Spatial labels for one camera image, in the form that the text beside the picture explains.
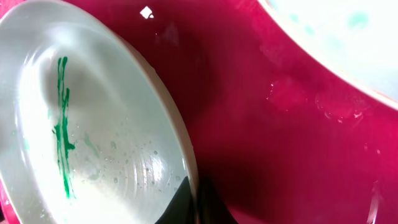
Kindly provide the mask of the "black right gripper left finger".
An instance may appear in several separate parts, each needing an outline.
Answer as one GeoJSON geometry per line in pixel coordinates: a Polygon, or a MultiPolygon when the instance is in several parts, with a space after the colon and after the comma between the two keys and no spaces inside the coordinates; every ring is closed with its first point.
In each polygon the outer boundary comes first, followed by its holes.
{"type": "Polygon", "coordinates": [[[188,177],[185,177],[155,224],[196,224],[195,215],[190,183],[188,177]]]}

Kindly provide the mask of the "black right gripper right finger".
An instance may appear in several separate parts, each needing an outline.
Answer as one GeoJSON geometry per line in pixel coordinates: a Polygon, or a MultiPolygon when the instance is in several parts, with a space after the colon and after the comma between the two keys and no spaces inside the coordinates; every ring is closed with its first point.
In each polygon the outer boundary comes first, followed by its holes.
{"type": "Polygon", "coordinates": [[[197,208],[200,224],[238,224],[210,179],[200,179],[197,208]]]}

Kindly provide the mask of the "white plate bottom green stain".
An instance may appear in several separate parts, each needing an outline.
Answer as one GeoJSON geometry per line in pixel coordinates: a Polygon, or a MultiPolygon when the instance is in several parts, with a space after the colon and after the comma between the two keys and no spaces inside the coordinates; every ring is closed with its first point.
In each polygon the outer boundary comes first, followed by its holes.
{"type": "Polygon", "coordinates": [[[1,18],[1,183],[18,223],[156,223],[198,172],[142,55],[86,11],[26,1],[1,18]]]}

